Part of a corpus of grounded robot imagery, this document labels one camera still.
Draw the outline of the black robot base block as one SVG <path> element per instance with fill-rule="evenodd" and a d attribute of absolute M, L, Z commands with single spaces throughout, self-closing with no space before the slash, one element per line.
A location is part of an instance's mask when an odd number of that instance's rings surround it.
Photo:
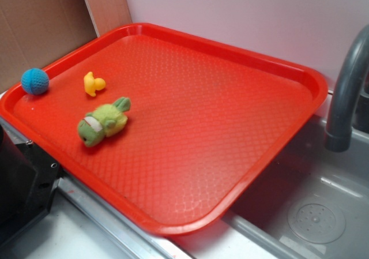
<path fill-rule="evenodd" d="M 34 142 L 15 144 L 1 128 L 1 246 L 51 209 L 61 167 Z"/>

